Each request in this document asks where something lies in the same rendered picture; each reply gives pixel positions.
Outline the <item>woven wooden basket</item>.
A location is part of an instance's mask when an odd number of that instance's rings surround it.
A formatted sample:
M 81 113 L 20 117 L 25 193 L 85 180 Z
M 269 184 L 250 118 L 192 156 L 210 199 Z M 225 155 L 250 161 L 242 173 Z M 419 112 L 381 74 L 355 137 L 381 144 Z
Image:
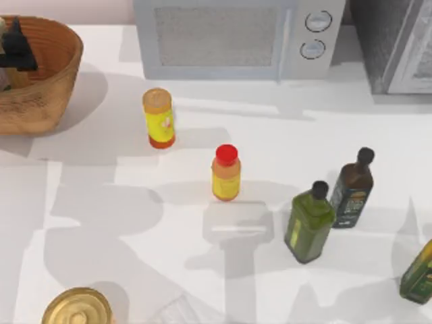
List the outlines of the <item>woven wooden basket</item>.
M 54 129 L 74 89 L 84 45 L 65 24 L 20 16 L 24 36 L 38 69 L 28 73 L 30 85 L 0 92 L 0 134 L 42 134 Z

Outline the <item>yellow bottle with tan cap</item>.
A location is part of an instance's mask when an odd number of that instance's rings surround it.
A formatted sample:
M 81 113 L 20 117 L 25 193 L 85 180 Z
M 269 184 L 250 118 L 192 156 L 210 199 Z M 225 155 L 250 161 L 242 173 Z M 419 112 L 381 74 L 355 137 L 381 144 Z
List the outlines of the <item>yellow bottle with tan cap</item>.
M 142 96 L 148 140 L 156 149 L 166 149 L 176 140 L 171 94 L 164 88 L 152 88 Z

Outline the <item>microwave oven door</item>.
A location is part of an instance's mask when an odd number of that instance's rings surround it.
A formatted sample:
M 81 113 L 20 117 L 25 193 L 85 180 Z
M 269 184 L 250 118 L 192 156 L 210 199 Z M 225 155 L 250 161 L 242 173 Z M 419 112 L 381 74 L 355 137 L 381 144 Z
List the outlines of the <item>microwave oven door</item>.
M 149 80 L 275 80 L 286 0 L 133 0 Z

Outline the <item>yellow bottle with red cap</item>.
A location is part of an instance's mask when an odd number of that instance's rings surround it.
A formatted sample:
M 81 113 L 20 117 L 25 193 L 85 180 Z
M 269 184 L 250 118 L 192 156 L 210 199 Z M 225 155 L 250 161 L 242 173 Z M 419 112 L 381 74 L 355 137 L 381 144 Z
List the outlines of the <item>yellow bottle with red cap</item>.
M 237 148 L 232 144 L 218 146 L 211 171 L 213 195 L 222 201 L 235 199 L 241 184 L 241 162 Z

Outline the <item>pale microwave oven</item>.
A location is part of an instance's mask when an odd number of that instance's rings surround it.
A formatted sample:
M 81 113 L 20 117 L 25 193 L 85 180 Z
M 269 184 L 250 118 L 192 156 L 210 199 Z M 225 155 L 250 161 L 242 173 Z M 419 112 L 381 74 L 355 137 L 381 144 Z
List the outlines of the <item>pale microwave oven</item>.
M 290 38 L 286 56 L 286 69 L 283 80 L 316 80 L 326 76 L 335 43 L 338 37 L 346 0 L 286 0 L 291 10 Z M 314 33 L 305 26 L 308 14 L 325 10 L 332 16 L 331 26 L 323 31 Z M 300 54 L 300 47 L 315 39 L 323 41 L 325 53 L 318 59 L 307 60 Z

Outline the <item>microwave knob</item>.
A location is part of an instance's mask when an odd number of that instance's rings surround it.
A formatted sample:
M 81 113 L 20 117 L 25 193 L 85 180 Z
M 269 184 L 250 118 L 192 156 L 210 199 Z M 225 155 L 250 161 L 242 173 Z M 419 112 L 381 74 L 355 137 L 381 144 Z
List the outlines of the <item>microwave knob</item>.
M 325 43 L 319 39 L 303 43 L 300 47 L 300 54 L 307 60 L 320 58 L 326 51 Z
M 305 26 L 311 32 L 323 32 L 331 26 L 332 20 L 328 11 L 321 10 L 308 14 L 305 19 Z

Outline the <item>light green oil bottle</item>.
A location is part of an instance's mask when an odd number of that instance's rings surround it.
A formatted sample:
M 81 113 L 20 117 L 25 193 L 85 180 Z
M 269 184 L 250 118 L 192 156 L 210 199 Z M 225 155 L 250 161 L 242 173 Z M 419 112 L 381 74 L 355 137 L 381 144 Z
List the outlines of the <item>light green oil bottle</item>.
M 284 238 L 294 258 L 307 264 L 321 256 L 335 221 L 335 211 L 327 200 L 329 185 L 317 180 L 311 188 L 292 199 Z

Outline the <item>dark brown oil bottle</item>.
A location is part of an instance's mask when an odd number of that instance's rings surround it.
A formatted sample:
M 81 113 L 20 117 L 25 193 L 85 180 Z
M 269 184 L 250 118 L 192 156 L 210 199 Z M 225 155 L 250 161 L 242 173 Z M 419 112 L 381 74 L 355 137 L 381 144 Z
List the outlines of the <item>dark brown oil bottle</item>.
M 374 185 L 370 170 L 374 158 L 373 149 L 362 147 L 356 162 L 341 168 L 330 199 L 335 211 L 333 228 L 348 229 L 357 224 Z

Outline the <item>pale grey cabinet door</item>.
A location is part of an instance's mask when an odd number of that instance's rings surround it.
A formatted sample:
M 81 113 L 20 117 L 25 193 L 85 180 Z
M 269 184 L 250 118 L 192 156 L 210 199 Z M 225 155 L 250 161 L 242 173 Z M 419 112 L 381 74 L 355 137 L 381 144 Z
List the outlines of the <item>pale grey cabinet door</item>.
M 432 95 L 432 0 L 413 0 L 401 30 L 388 92 Z

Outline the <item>green bottle with yellow label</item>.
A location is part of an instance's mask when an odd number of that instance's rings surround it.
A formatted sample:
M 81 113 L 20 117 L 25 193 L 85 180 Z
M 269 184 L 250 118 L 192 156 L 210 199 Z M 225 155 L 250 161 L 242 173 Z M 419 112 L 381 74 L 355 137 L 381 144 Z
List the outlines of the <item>green bottle with yellow label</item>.
M 417 304 L 426 304 L 432 297 L 432 239 L 403 274 L 399 293 Z

